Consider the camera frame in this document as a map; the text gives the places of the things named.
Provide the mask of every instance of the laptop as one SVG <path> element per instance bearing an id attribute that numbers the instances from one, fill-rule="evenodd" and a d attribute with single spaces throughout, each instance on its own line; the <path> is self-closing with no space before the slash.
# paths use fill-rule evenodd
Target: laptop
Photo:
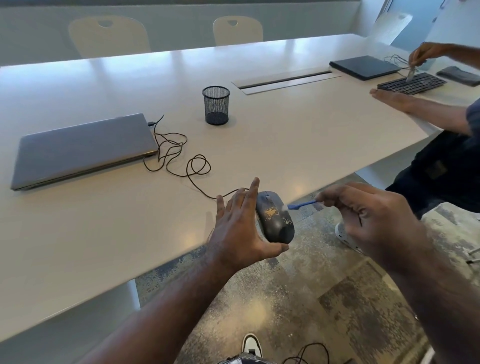
<path id="1" fill-rule="evenodd" d="M 157 150 L 143 114 L 25 135 L 20 139 L 11 189 L 80 176 L 153 155 Z"/>
<path id="2" fill-rule="evenodd" d="M 371 56 L 332 61 L 330 62 L 330 66 L 362 81 L 382 77 L 401 70 L 401 68 L 390 62 L 382 61 Z"/>

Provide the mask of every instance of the person's left hand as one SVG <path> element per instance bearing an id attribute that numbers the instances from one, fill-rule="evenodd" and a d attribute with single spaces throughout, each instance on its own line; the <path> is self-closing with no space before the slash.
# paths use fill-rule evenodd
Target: person's left hand
<path id="1" fill-rule="evenodd" d="M 376 88 L 370 90 L 370 95 L 388 106 L 406 113 L 411 112 L 416 100 L 416 98 L 411 95 L 405 95 L 400 92 L 377 90 Z"/>
<path id="2" fill-rule="evenodd" d="M 222 196 L 216 197 L 216 224 L 207 244 L 207 254 L 225 269 L 231 269 L 232 274 L 288 250 L 287 244 L 268 243 L 258 235 L 255 205 L 259 183 L 255 178 L 248 191 L 240 188 L 226 206 Z"/>

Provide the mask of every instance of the conference table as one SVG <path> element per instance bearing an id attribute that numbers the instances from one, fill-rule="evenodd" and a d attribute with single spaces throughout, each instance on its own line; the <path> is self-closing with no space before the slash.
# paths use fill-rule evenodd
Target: conference table
<path id="1" fill-rule="evenodd" d="M 23 135 L 165 115 L 157 131 L 188 137 L 173 171 L 203 154 L 212 170 L 192 178 L 207 194 L 248 187 L 257 176 L 261 191 L 288 203 L 435 129 L 369 95 L 398 74 L 363 82 L 332 70 L 251 95 L 234 83 L 395 53 L 408 55 L 349 34 L 0 68 L 0 341 L 204 244 L 215 223 L 215 202 L 187 178 L 149 172 L 141 161 L 14 192 Z M 201 91 L 210 85 L 231 92 L 223 126 L 204 121 Z M 467 105 L 475 94 L 450 82 L 423 97 Z"/>

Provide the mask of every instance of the chair backrest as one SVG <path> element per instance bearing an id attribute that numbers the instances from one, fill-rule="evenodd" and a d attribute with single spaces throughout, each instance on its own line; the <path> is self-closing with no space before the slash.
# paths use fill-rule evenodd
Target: chair backrest
<path id="1" fill-rule="evenodd" d="M 372 32 L 368 38 L 390 45 L 411 20 L 412 16 L 410 14 L 384 12 L 373 25 Z"/>
<path id="2" fill-rule="evenodd" d="M 124 16 L 105 15 L 77 19 L 70 23 L 68 32 L 83 58 L 151 51 L 143 24 Z"/>
<path id="3" fill-rule="evenodd" d="M 222 16 L 213 23 L 213 35 L 218 46 L 262 42 L 264 29 L 248 16 Z"/>

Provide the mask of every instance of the pen holder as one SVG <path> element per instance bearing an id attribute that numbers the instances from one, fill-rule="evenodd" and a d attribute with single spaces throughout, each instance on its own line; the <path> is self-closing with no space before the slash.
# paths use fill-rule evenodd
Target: pen holder
<path id="1" fill-rule="evenodd" d="M 229 89 L 209 86 L 202 90 L 205 101 L 205 121 L 211 125 L 223 125 L 228 121 Z"/>

